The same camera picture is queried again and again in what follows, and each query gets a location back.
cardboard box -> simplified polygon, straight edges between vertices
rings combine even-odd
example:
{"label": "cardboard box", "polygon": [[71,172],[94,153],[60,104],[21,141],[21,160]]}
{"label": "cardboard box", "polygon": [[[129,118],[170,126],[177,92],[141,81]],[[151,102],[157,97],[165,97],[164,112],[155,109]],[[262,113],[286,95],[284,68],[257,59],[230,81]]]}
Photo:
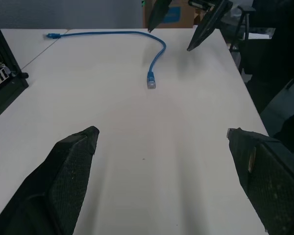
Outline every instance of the cardboard box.
{"label": "cardboard box", "polygon": [[[147,28],[152,6],[156,0],[146,0],[143,9],[143,24]],[[195,9],[188,5],[188,0],[173,0],[163,23],[157,28],[193,28]]]}

white table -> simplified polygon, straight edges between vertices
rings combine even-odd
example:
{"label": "white table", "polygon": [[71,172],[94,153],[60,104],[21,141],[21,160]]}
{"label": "white table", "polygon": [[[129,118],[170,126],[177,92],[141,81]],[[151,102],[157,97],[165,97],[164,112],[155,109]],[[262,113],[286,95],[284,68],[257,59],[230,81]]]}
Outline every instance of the white table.
{"label": "white table", "polygon": [[25,69],[30,87],[0,116],[0,212],[60,139],[100,130],[76,235],[264,235],[242,190],[228,128],[266,134],[218,30],[58,40]]}
{"label": "white table", "polygon": [[24,68],[56,40],[45,40],[47,33],[66,33],[66,29],[1,29],[5,40],[18,62]]}

cable connector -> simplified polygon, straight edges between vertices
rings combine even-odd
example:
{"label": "cable connector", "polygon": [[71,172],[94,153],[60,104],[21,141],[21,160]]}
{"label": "cable connector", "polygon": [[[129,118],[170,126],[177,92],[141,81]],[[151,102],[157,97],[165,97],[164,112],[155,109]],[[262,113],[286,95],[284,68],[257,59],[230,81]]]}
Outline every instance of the cable connector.
{"label": "cable connector", "polygon": [[155,89],[156,88],[156,80],[153,72],[149,71],[147,74],[147,87],[148,89]]}
{"label": "cable connector", "polygon": [[48,33],[46,35],[47,38],[52,38],[52,39],[58,39],[58,38],[61,38],[61,34],[59,33]]}

ethernet cable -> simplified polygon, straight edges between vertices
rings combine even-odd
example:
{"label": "ethernet cable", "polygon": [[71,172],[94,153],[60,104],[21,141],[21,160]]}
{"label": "ethernet cable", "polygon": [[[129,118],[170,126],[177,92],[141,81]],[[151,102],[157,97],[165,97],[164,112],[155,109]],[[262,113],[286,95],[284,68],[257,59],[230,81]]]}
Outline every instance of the ethernet cable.
{"label": "ethernet cable", "polygon": [[155,89],[156,88],[156,81],[154,74],[152,72],[153,66],[159,59],[159,57],[165,52],[167,45],[164,41],[162,41],[160,38],[157,38],[151,34],[143,33],[139,31],[102,31],[102,32],[80,32],[80,33],[68,33],[68,34],[59,34],[59,33],[48,33],[46,35],[47,38],[52,39],[59,39],[63,37],[70,37],[70,36],[82,36],[82,35],[102,35],[102,34],[140,34],[147,37],[150,37],[154,40],[157,40],[160,42],[163,46],[162,50],[156,55],[156,57],[153,59],[153,61],[150,64],[149,71],[147,73],[147,87],[148,89]]}

black equipment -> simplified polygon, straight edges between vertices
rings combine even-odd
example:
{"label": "black equipment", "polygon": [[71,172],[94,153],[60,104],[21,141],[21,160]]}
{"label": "black equipment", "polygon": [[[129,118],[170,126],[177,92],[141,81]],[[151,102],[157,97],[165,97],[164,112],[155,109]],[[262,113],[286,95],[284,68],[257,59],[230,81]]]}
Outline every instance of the black equipment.
{"label": "black equipment", "polygon": [[[163,20],[169,10],[172,0],[157,0],[153,6],[148,22],[148,31],[153,31]],[[199,46],[215,28],[224,14],[232,8],[233,3],[229,0],[189,0],[189,5],[206,11],[206,14],[198,25],[187,51]]]}
{"label": "black equipment", "polygon": [[0,30],[0,114],[28,87],[26,78]]}
{"label": "black equipment", "polygon": [[91,126],[56,143],[0,214],[0,235],[73,234],[98,135]]}
{"label": "black equipment", "polygon": [[269,235],[294,235],[294,155],[278,140],[229,129],[243,187]]}

